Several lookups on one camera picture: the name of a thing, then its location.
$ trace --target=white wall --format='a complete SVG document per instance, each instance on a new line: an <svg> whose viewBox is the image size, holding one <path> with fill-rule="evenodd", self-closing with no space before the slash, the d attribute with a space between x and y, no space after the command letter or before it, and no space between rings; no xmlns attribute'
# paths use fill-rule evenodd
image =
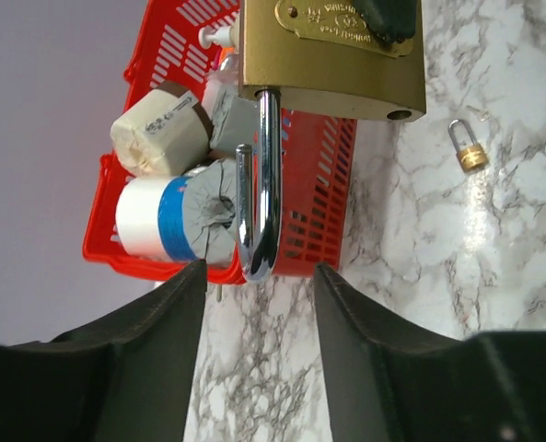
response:
<svg viewBox="0 0 546 442"><path fill-rule="evenodd" d="M49 340L149 290L84 262L144 0L0 0L0 343Z"/></svg>

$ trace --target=brass padlock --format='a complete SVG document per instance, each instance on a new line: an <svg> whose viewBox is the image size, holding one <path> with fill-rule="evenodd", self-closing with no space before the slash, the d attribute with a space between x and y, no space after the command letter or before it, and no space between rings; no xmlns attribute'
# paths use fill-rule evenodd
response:
<svg viewBox="0 0 546 442"><path fill-rule="evenodd" d="M458 124L461 124L465 128L471 141L471 145L464 149L460 148L459 141L457 141L457 136L455 135L455 127ZM477 142L471 126L469 126L465 120L453 120L448 125L448 135L453 142L453 146L457 152L457 160L464 172L471 172L475 169L482 168L487 164L487 156L483 151L483 147Z"/></svg>
<svg viewBox="0 0 546 442"><path fill-rule="evenodd" d="M420 1L415 36L402 45L377 42L351 0L245 0L239 25L248 99L274 87L295 111L406 122L426 113Z"/></svg>
<svg viewBox="0 0 546 442"><path fill-rule="evenodd" d="M415 35L387 44L352 0L242 2L239 93L257 99L261 110L257 190L254 152L249 145L237 149L238 256L247 281L271 274L279 248L281 105L352 119L420 118L426 112L420 0L415 16Z"/></svg>

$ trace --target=red plastic basket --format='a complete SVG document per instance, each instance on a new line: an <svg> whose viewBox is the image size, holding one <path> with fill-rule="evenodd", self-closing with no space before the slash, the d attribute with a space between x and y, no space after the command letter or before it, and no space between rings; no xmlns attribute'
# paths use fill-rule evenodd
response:
<svg viewBox="0 0 546 442"><path fill-rule="evenodd" d="M217 49L201 48L199 29L229 25L237 12L237 0L150 0L123 74L130 84L125 109L165 78L202 97ZM282 118L283 219L274 273L311 276L316 262L338 267L356 121L291 110L283 110ZM114 154L101 157L83 256L118 273L167 280L186 264L130 256L117 236L115 208L129 179ZM227 269L211 267L208 278L216 284L243 284L238 255Z"/></svg>

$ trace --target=marble surface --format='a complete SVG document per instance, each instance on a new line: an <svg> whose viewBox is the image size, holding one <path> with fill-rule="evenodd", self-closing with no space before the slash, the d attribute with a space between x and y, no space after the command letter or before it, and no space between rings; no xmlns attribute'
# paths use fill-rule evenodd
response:
<svg viewBox="0 0 546 442"><path fill-rule="evenodd" d="M546 0L423 4L428 114L359 124L341 273L448 336L546 329ZM485 170L460 170L453 118ZM311 282L215 298L185 440L331 441Z"/></svg>

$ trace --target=padlock body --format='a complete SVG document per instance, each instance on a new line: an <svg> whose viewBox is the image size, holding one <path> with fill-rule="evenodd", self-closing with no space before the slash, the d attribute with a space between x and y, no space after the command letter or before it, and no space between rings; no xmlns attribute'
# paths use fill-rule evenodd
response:
<svg viewBox="0 0 546 442"><path fill-rule="evenodd" d="M413 121L426 113L422 10L410 54L391 58L298 37L276 19L277 0L244 0L240 17L240 94L281 91L282 106L335 117Z"/></svg>
<svg viewBox="0 0 546 442"><path fill-rule="evenodd" d="M457 159L464 172L482 168L487 164L487 156L482 145L472 145L457 153Z"/></svg>

